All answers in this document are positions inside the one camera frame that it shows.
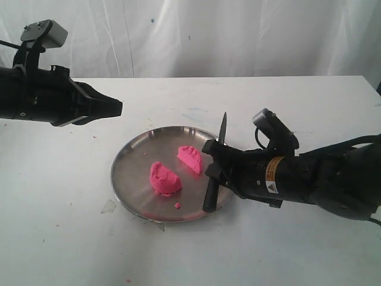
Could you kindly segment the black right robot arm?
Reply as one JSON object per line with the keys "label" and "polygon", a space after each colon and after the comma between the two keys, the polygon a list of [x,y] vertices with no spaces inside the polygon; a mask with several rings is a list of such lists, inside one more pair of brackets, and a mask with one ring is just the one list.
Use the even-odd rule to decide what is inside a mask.
{"label": "black right robot arm", "polygon": [[242,199],[279,208],[284,201],[318,206],[352,220],[380,207],[380,136],[368,135],[295,155],[298,140],[274,136],[264,149],[239,150],[208,140],[205,174]]}

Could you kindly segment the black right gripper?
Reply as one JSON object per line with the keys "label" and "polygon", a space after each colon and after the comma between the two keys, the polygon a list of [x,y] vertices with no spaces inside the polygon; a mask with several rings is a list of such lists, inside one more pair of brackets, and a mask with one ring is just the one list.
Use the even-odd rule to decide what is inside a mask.
{"label": "black right gripper", "polygon": [[295,147],[242,151],[207,140],[202,152],[217,157],[220,186],[240,198],[279,208],[284,201],[301,201],[301,174]]}

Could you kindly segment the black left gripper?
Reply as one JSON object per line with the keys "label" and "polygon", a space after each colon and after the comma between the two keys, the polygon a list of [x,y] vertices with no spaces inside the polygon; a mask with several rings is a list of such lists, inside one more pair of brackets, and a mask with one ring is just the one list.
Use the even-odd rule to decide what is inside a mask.
{"label": "black left gripper", "polygon": [[31,75],[17,65],[15,103],[11,118],[47,122],[55,127],[85,125],[94,120],[121,116],[123,103],[98,92],[87,83],[75,82],[68,68],[51,66]]}

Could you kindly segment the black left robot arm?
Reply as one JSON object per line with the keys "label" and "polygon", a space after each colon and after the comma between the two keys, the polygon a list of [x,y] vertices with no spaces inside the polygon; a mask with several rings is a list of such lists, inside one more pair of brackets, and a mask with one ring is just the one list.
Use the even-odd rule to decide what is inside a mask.
{"label": "black left robot arm", "polygon": [[63,127],[121,116],[121,101],[74,81],[68,68],[39,69],[39,56],[46,51],[41,41],[1,45],[17,50],[13,68],[1,68],[1,118]]}

